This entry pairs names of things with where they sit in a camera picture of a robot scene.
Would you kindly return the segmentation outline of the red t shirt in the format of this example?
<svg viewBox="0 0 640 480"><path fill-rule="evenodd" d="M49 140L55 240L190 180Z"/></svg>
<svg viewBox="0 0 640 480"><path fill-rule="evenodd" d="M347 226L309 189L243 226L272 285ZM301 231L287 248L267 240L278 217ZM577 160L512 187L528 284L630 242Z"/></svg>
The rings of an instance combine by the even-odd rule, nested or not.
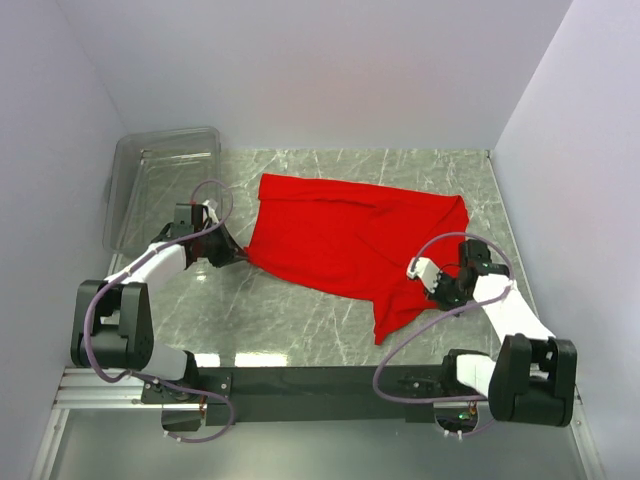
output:
<svg viewBox="0 0 640 480"><path fill-rule="evenodd" d="M373 305L382 344L435 308L407 267L429 240L439 266L458 259L469 215L460 196L275 174L262 176L250 262L282 280Z"/></svg>

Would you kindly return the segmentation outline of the clear plastic bin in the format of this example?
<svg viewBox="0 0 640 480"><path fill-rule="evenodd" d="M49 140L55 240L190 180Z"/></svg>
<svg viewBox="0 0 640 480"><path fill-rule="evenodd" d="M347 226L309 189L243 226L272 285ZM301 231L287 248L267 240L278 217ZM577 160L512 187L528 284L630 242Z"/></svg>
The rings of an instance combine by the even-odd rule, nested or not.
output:
<svg viewBox="0 0 640 480"><path fill-rule="evenodd" d="M174 218L203 180L221 177L221 143L207 127L130 134L115 148L103 246L113 253L140 255Z"/></svg>

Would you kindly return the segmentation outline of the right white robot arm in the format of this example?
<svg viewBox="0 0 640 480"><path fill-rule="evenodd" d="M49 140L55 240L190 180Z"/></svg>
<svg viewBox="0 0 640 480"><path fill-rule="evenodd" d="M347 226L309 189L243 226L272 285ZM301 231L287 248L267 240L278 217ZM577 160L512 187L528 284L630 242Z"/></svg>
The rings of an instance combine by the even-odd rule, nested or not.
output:
<svg viewBox="0 0 640 480"><path fill-rule="evenodd" d="M479 305L500 341L496 360L452 349L444 357L439 387L460 399L481 395L498 421L567 426L573 416L577 349L545 327L517 287L512 268L492 260L478 239L458 246L459 267L446 273L433 260L417 261L427 298L442 311Z"/></svg>

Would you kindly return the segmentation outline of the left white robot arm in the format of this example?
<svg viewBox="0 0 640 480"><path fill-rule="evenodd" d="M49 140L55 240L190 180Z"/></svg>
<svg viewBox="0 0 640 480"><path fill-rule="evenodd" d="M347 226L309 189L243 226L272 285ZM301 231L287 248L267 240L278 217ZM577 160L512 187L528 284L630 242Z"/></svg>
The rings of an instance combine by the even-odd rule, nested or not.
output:
<svg viewBox="0 0 640 480"><path fill-rule="evenodd" d="M179 203L174 219L140 257L103 280L79 286L70 346L73 364L164 380L164 389L176 401L193 399L200 388L194 355L154 339L151 297L200 259L222 268L248 256L209 202Z"/></svg>

